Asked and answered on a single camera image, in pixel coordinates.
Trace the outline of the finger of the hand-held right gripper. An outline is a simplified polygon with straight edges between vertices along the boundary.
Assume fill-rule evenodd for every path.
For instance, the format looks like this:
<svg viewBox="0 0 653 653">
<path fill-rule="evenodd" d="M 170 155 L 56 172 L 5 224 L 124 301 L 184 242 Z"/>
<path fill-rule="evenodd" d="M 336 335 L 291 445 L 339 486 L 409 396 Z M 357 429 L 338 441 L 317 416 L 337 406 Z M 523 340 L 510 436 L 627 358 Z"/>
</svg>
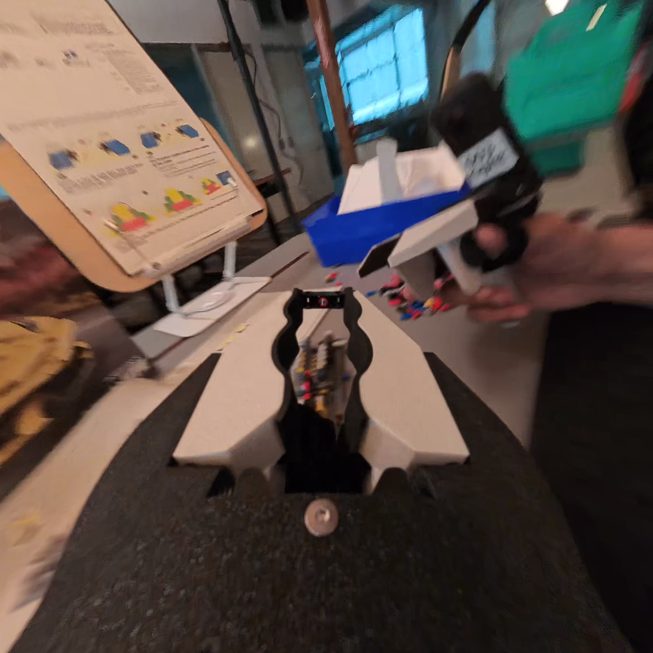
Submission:
<svg viewBox="0 0 653 653">
<path fill-rule="evenodd" d="M 374 245 L 357 269 L 365 278 L 383 267 L 402 276 L 402 264 L 428 251 L 437 251 L 445 272 L 457 280 L 478 280 L 480 266 L 467 263 L 462 255 L 462 237 L 478 225 L 474 203 L 464 200 L 425 219 L 403 233 Z"/>
<path fill-rule="evenodd" d="M 402 264 L 402 278 L 418 301 L 436 294 L 436 283 L 445 277 L 445 264 L 437 251 L 428 251 Z"/>
</svg>

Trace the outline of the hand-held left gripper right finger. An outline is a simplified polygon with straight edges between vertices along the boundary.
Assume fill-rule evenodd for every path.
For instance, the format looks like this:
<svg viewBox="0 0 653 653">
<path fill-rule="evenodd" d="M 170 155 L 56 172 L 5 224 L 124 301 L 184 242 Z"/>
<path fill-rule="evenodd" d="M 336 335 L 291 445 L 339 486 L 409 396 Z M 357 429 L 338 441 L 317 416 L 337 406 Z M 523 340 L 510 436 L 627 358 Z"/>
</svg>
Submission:
<svg viewBox="0 0 653 653">
<path fill-rule="evenodd" d="M 421 347 L 359 291 L 344 297 L 356 372 L 345 433 L 370 466 L 366 490 L 388 469 L 466 463 L 469 449 Z"/>
</svg>

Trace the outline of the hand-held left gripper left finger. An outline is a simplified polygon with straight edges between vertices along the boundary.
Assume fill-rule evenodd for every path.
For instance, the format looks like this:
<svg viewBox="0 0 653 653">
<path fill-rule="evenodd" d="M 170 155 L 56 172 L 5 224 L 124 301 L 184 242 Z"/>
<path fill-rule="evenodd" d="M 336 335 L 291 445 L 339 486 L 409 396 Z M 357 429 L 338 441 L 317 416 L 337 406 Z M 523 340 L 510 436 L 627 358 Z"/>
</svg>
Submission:
<svg viewBox="0 0 653 653">
<path fill-rule="evenodd" d="M 290 369 L 299 353 L 302 293 L 288 290 L 250 319 L 221 353 L 172 454 L 180 466 L 214 466 L 235 477 L 258 470 L 278 485 L 285 453 L 279 423 L 295 392 Z"/>
</svg>

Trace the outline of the pile of mixed lego pieces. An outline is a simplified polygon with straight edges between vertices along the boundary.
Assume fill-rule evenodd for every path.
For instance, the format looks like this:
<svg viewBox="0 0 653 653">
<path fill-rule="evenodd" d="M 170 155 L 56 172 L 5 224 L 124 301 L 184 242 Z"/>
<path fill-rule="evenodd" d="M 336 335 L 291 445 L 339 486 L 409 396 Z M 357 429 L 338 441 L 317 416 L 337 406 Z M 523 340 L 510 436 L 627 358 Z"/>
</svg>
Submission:
<svg viewBox="0 0 653 653">
<path fill-rule="evenodd" d="M 437 278 L 431 295 L 426 300 L 420 300 L 399 273 L 394 272 L 388 282 L 378 289 L 366 291 L 364 296 L 380 297 L 399 313 L 400 321 L 414 321 L 420 317 L 445 314 L 453 309 L 452 304 L 447 302 L 441 293 L 445 282 L 452 279 L 451 275 Z"/>
</svg>

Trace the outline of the lego instruction sheet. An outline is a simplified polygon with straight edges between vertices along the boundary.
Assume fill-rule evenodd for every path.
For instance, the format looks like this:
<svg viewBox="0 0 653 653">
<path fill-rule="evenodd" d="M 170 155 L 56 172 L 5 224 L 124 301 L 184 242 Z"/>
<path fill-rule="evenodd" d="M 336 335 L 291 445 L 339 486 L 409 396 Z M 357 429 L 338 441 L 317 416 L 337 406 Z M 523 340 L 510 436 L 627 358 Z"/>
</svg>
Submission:
<svg viewBox="0 0 653 653">
<path fill-rule="evenodd" d="M 152 330 L 139 335 L 139 347 L 161 377 L 181 378 L 211 355 L 223 353 L 258 322 L 282 319 L 283 306 L 291 295 L 291 290 L 255 293 L 200 334 L 176 338 Z"/>
</svg>

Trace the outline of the long lego chassis assembly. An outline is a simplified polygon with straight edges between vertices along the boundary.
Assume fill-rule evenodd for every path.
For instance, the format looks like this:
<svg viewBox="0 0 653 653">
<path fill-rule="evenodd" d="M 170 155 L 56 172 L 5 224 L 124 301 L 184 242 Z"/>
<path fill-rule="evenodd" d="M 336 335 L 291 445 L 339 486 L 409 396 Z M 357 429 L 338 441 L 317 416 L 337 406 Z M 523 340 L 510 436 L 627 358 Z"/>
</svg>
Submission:
<svg viewBox="0 0 653 653">
<path fill-rule="evenodd" d="M 306 339 L 290 370 L 298 404 L 330 420 L 337 430 L 344 423 L 351 386 L 347 346 L 347 338 L 331 331 L 316 342 Z"/>
</svg>

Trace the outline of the small black lego connector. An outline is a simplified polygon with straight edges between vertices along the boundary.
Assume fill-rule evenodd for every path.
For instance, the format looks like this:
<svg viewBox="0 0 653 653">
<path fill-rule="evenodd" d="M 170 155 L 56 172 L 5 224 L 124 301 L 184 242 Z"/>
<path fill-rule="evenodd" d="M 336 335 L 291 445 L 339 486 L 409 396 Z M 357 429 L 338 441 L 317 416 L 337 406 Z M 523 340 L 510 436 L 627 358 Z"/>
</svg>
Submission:
<svg viewBox="0 0 653 653">
<path fill-rule="evenodd" d="M 330 305 L 328 308 L 320 308 L 316 305 L 318 297 L 328 297 Z M 329 290 L 303 290 L 300 292 L 301 305 L 303 309 L 343 309 L 346 295 L 341 291 Z"/>
</svg>

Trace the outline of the thick open lego instruction booklet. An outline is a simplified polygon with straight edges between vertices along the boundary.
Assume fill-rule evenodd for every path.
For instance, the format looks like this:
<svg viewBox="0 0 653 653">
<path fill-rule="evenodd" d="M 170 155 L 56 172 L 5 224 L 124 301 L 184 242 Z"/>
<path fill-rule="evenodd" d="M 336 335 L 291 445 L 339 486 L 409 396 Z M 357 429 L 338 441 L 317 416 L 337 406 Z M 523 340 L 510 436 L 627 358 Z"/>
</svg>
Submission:
<svg viewBox="0 0 653 653">
<path fill-rule="evenodd" d="M 70 533 L 104 470 L 174 390 L 166 381 L 118 384 L 1 502 L 1 651 L 34 615 Z"/>
</svg>

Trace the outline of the lego box with yellow car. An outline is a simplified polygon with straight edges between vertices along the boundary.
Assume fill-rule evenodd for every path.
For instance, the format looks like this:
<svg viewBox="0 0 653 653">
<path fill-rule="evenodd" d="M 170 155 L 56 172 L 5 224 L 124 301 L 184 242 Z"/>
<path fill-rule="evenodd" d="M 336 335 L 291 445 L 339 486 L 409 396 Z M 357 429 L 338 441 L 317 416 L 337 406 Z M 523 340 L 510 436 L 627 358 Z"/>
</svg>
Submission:
<svg viewBox="0 0 653 653">
<path fill-rule="evenodd" d="M 1 200 L 1 499 L 122 381 L 153 367 L 95 287 Z"/>
</svg>

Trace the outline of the person's right hand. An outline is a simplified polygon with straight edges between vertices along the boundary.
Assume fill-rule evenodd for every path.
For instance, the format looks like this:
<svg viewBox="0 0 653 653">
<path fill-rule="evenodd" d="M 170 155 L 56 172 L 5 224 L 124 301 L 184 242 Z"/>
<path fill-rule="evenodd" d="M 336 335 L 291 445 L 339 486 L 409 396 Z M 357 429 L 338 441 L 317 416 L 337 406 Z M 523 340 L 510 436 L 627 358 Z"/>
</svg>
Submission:
<svg viewBox="0 0 653 653">
<path fill-rule="evenodd" d="M 508 285 L 482 287 L 465 295 L 455 282 L 442 290 L 453 307 L 477 322 L 517 322 L 532 312 L 588 306 L 609 298 L 596 263 L 599 234 L 558 214 L 539 214 L 525 223 L 528 246 L 513 266 Z"/>
</svg>

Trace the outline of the crumpled white paper bag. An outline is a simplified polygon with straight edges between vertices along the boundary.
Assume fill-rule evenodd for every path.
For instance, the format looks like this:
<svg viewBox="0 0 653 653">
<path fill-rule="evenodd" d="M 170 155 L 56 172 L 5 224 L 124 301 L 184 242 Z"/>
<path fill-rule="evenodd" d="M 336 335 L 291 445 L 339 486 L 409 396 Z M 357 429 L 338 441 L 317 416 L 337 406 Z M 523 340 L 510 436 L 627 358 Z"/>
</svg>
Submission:
<svg viewBox="0 0 653 653">
<path fill-rule="evenodd" d="M 446 144 L 398 153 L 389 139 L 377 143 L 375 156 L 349 170 L 338 214 L 349 214 L 384 204 L 460 192 L 464 171 Z"/>
</svg>

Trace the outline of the blue plastic bin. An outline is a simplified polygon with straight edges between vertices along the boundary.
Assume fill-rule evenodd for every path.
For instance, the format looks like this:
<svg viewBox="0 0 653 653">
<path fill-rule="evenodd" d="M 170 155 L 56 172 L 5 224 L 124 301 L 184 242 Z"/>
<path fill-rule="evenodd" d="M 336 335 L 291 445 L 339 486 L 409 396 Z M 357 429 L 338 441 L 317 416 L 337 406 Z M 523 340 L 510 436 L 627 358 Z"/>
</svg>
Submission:
<svg viewBox="0 0 653 653">
<path fill-rule="evenodd" d="M 363 262 L 371 248 L 468 198 L 469 184 L 416 199 L 339 214 L 334 197 L 302 221 L 322 267 Z"/>
</svg>

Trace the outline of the teal carrier box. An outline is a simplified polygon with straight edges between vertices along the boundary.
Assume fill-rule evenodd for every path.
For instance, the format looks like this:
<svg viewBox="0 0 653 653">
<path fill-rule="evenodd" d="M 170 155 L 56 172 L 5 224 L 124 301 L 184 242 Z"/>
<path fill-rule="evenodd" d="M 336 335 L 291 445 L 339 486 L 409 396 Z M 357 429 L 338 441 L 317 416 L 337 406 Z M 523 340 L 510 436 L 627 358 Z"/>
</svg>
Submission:
<svg viewBox="0 0 653 653">
<path fill-rule="evenodd" d="M 570 1 L 507 64 L 505 110 L 543 178 L 584 166 L 609 126 L 639 48 L 648 1 Z"/>
</svg>

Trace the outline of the large paned window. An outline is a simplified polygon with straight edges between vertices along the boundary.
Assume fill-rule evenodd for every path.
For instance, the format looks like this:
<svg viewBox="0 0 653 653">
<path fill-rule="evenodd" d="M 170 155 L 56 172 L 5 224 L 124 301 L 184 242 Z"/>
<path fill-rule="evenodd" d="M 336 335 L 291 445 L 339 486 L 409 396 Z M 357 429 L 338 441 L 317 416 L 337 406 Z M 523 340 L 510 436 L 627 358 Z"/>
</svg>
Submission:
<svg viewBox="0 0 653 653">
<path fill-rule="evenodd" d="M 355 125 L 386 118 L 429 94 L 424 12 L 393 5 L 336 43 L 341 86 Z"/>
</svg>

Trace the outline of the black perforated panel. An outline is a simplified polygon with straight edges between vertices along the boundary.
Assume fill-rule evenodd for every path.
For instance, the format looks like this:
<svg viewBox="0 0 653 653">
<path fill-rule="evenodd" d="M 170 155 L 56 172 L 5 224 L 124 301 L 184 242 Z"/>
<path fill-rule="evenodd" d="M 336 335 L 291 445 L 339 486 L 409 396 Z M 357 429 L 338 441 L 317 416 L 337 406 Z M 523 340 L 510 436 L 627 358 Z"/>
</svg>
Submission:
<svg viewBox="0 0 653 653">
<path fill-rule="evenodd" d="M 551 316 L 532 452 L 606 607 L 651 652 L 652 308 Z"/>
</svg>

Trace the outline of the black metal pole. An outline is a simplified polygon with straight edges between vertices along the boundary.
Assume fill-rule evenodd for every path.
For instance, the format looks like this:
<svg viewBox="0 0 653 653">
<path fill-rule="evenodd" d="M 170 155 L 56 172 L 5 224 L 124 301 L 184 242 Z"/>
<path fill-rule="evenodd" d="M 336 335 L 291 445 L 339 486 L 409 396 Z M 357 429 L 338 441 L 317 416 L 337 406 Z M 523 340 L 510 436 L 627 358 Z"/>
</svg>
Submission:
<svg viewBox="0 0 653 653">
<path fill-rule="evenodd" d="M 301 233 L 301 226 L 297 219 L 296 211 L 290 198 L 288 186 L 285 182 L 282 168 L 280 167 L 280 162 L 273 145 L 272 137 L 263 115 L 263 110 L 257 96 L 255 83 L 249 70 L 247 55 L 244 50 L 242 41 L 237 33 L 236 26 L 234 24 L 233 17 L 229 8 L 229 3 L 228 1 L 217 1 L 217 6 L 219 7 L 219 11 L 221 12 L 224 21 L 224 26 L 227 31 L 227 37 L 234 61 L 236 61 L 236 64 L 238 65 L 241 78 L 246 88 L 246 93 L 248 94 L 249 102 L 257 123 L 258 131 L 263 140 L 265 151 L 270 164 L 272 165 L 274 184 L 282 195 L 282 201 L 288 212 L 290 225 L 292 226 L 295 234 L 299 235 Z"/>
</svg>

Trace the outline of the brown wooden post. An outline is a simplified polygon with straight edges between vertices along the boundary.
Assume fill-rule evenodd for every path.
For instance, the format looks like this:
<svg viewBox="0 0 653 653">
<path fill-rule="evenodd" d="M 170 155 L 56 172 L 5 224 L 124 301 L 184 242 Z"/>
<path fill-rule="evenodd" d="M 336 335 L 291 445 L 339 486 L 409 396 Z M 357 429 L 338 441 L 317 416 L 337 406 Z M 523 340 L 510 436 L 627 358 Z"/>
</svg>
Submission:
<svg viewBox="0 0 653 653">
<path fill-rule="evenodd" d="M 342 91 L 339 64 L 336 54 L 336 39 L 331 28 L 331 19 L 326 1 L 306 1 L 321 68 L 331 106 L 339 158 L 347 177 L 352 165 L 357 164 L 354 139 L 351 135 L 347 105 Z"/>
</svg>

